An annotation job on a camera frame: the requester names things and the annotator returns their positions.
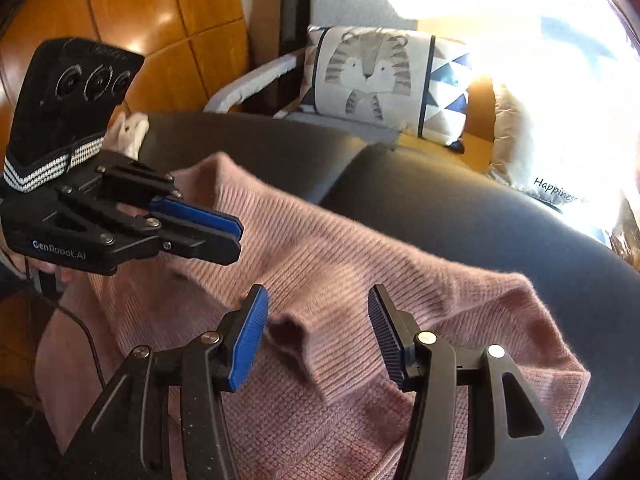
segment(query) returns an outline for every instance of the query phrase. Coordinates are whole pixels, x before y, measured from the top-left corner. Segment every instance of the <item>tiger pillow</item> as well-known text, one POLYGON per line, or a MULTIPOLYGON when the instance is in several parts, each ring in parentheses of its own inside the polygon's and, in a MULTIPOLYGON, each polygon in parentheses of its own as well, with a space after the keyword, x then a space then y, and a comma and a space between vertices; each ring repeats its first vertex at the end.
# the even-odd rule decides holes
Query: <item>tiger pillow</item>
POLYGON ((469 58, 466 44, 421 32, 309 27, 300 109, 462 151, 469 58))

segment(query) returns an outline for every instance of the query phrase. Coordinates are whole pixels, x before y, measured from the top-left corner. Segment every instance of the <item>tiger illustration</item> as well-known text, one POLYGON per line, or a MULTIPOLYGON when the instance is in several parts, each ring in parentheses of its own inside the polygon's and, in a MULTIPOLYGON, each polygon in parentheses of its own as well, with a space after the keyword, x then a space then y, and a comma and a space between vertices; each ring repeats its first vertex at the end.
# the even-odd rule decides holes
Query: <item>tiger illustration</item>
POLYGON ((378 94, 411 95, 408 39, 393 32, 345 32, 329 59, 324 81, 351 88, 345 113, 354 114, 359 102, 369 102, 375 118, 384 120, 378 94))

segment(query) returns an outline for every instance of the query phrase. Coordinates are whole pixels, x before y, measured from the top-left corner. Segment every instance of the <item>black stripe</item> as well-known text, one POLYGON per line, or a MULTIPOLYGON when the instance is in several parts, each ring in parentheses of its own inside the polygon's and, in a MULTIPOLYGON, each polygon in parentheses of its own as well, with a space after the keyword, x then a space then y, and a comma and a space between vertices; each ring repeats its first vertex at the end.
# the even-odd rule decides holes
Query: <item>black stripe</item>
POLYGON ((318 60, 320 59, 320 47, 322 47, 322 42, 324 41, 324 37, 329 32, 329 29, 325 29, 320 36, 320 40, 318 41, 318 47, 316 48, 316 62, 314 63, 314 75, 311 78, 311 90, 312 96, 314 97, 314 112, 319 115, 318 107, 316 106, 316 78, 318 78, 318 60))
POLYGON ((431 83, 431 69, 433 67, 433 55, 436 50, 436 37, 432 36, 429 43, 429 58, 427 60, 427 71, 424 75, 424 91, 422 92, 422 107, 420 108, 420 119, 418 119, 418 137, 422 138, 424 128, 424 115, 427 112, 427 96, 429 95, 429 85, 431 83))

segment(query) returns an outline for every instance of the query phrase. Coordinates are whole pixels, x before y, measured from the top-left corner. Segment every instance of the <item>black and white strap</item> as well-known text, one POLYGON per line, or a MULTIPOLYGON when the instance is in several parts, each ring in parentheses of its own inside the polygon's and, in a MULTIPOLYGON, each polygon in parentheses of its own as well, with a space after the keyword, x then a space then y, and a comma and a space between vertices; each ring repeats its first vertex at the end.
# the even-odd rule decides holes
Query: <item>black and white strap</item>
POLYGON ((71 153, 65 153, 27 176, 20 177, 9 160, 4 158, 4 180, 9 186, 23 193, 33 191, 41 184, 59 177, 66 171, 82 164, 100 151, 104 136, 78 146, 71 153))

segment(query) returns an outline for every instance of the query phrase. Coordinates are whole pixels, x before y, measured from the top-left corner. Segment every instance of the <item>pink sweater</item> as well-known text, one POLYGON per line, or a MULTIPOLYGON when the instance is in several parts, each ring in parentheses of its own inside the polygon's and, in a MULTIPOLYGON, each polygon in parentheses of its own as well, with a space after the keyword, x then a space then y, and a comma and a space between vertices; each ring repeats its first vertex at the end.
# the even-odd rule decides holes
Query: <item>pink sweater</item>
MULTIPOLYGON (((181 346, 215 328, 251 284, 264 284, 267 337, 246 383, 223 398, 243 478, 392 476, 413 396, 386 374, 367 317, 375 283, 453 345, 503 345, 566 431, 590 375, 525 277, 425 254, 266 186, 223 154, 179 172, 177 185, 187 200, 241 219, 238 263, 161 254, 128 262, 111 278, 81 274, 63 303, 94 333, 108 378, 134 346, 181 346)), ((64 450, 100 388, 82 332, 58 313, 38 350, 36 380, 64 450)), ((464 460, 462 389, 457 408, 450 478, 460 477, 464 460)), ((175 399, 170 411, 178 421, 175 399)), ((177 447, 177 422, 172 430, 177 447)), ((179 459, 174 465, 184 476, 179 459)))

